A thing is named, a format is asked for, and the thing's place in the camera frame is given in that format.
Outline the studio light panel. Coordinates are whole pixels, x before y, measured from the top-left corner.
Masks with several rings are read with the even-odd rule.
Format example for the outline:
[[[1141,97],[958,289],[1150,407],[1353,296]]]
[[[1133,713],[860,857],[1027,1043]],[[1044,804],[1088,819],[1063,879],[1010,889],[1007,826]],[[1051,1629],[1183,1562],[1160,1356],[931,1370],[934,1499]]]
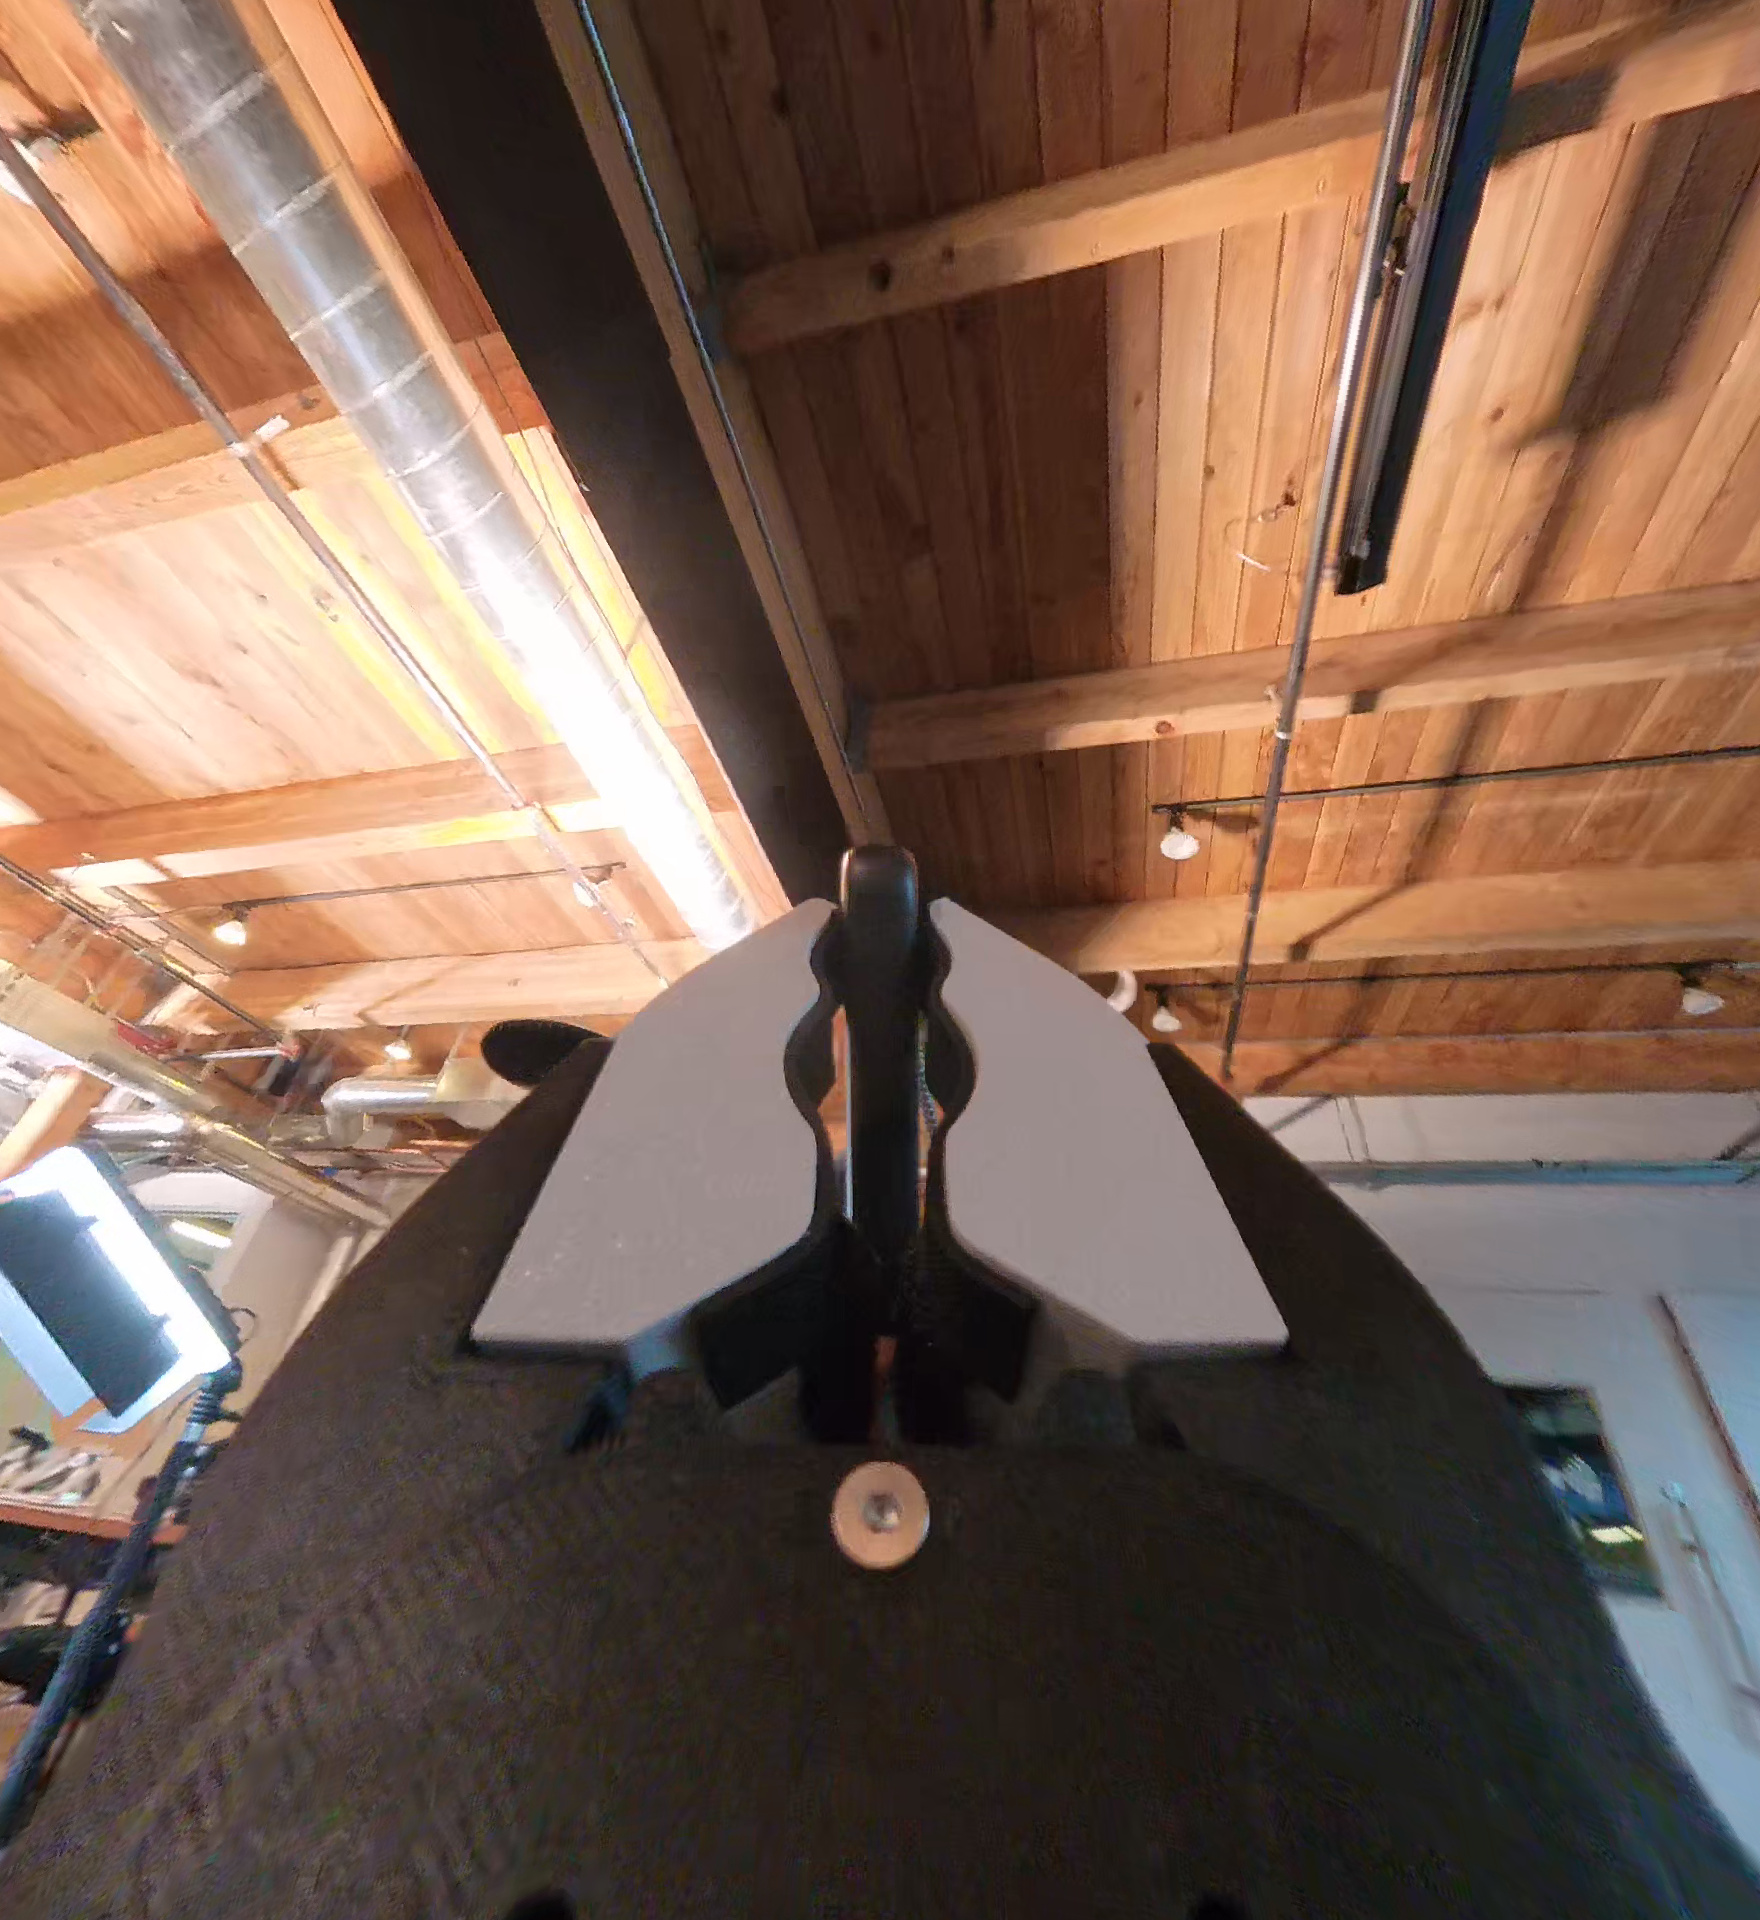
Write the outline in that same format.
[[[0,1180],[0,1342],[54,1404],[118,1436],[203,1379],[237,1379],[241,1327],[96,1144]]]

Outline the door window with phone symbol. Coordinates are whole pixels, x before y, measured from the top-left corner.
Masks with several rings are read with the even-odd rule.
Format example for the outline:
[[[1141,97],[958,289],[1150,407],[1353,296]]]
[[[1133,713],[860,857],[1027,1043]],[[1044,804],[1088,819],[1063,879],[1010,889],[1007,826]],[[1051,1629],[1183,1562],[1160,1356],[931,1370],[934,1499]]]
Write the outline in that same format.
[[[1588,1583],[1616,1599],[1664,1602],[1657,1556],[1587,1384],[1507,1382],[1538,1473]]]

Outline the black ceiling rail fixture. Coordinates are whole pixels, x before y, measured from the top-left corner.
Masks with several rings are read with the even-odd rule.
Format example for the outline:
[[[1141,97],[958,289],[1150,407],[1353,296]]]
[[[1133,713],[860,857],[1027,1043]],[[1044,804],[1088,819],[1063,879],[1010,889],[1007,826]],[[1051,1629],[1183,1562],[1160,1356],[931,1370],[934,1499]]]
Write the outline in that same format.
[[[1397,186],[1374,296],[1378,317],[1334,536],[1337,593],[1387,582],[1534,6],[1443,2],[1441,16],[1443,39],[1423,94],[1416,166]]]

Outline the short silver duct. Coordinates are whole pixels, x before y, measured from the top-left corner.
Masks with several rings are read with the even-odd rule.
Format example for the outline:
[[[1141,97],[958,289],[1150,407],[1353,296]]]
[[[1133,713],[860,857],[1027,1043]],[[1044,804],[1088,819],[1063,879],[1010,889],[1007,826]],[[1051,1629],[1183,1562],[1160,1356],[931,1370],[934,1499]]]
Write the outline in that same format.
[[[321,1110],[330,1143],[387,1149],[414,1119],[443,1119],[473,1133],[493,1130],[524,1094],[526,1087],[468,1057],[450,1059],[434,1074],[344,1076],[321,1094]]]

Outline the thin metal conduit pipe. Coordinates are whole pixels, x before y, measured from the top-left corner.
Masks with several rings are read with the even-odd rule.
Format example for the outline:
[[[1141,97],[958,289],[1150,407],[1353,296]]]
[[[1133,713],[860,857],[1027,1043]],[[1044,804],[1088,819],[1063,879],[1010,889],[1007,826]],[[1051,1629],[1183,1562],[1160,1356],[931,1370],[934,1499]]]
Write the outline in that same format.
[[[1374,176],[1370,187],[1364,242],[1358,252],[1358,274],[1348,293],[1346,329],[1341,340],[1341,362],[1334,397],[1326,414],[1324,473],[1317,486],[1308,536],[1300,546],[1303,576],[1296,610],[1296,637],[1286,650],[1286,670],[1274,692],[1274,746],[1270,756],[1270,776],[1258,812],[1258,834],[1253,852],[1253,873],[1246,889],[1246,920],[1241,929],[1241,947],[1228,979],[1228,1007],[1221,1037],[1221,1079],[1234,1082],[1241,1027],[1246,1016],[1246,996],[1256,972],[1258,932],[1271,883],[1271,862],[1286,797],[1286,774],[1300,727],[1303,679],[1317,624],[1317,602],[1324,596],[1326,553],[1333,542],[1334,514],[1343,497],[1348,446],[1358,416],[1358,402],[1367,384],[1367,360],[1374,336],[1374,310],[1380,304],[1380,286],[1390,277],[1390,253],[1394,252],[1394,222],[1403,192],[1403,162],[1411,144],[1411,130],[1420,109],[1420,84],[1427,72],[1427,50],[1436,37],[1438,2],[1408,2],[1403,30],[1397,39],[1394,84],[1390,89]]]

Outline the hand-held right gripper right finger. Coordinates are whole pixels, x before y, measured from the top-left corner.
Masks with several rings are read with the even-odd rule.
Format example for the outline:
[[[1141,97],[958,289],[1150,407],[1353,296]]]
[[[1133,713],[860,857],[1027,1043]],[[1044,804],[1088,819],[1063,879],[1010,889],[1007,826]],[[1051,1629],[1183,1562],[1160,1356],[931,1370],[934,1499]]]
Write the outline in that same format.
[[[1271,1356],[1288,1327],[1150,1043],[1073,972],[930,907],[937,1216],[1076,1362]]]

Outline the black light stand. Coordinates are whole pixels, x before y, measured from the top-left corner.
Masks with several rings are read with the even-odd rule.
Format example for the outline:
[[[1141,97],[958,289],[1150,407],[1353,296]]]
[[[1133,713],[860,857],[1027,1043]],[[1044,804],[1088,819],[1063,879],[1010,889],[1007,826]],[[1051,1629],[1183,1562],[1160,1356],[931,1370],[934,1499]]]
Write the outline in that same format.
[[[197,1470],[208,1430],[230,1419],[226,1403],[241,1384],[244,1356],[230,1356],[226,1364],[211,1370],[197,1384],[180,1436],[166,1453],[148,1497],[141,1503],[136,1523],[130,1526],[130,1534],[100,1584],[100,1596],[63,1646],[63,1654],[51,1672],[51,1682],[44,1690],[24,1739],[8,1756],[8,1769],[0,1783],[0,1850],[16,1839],[34,1793],[41,1792],[54,1743],[81,1713],[84,1700],[93,1693],[123,1606],[148,1564],[158,1530],[170,1520],[190,1477]]]

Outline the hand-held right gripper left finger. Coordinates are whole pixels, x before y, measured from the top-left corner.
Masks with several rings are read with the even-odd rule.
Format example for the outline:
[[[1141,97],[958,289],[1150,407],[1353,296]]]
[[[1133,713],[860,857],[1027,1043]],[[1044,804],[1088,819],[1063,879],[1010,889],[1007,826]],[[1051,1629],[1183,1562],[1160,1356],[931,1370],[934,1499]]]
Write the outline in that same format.
[[[834,917],[800,903],[613,1043],[473,1323],[481,1352],[687,1362],[701,1313],[831,1242],[838,1002],[818,947]]]

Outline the long silver ventilation duct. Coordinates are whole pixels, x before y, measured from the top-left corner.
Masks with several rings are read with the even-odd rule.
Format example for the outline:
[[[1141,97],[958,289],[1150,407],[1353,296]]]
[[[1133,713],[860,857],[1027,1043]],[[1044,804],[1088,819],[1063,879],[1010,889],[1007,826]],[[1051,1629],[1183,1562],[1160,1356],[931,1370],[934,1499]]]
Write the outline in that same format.
[[[708,952],[760,917],[551,514],[263,2],[77,2],[521,686]]]

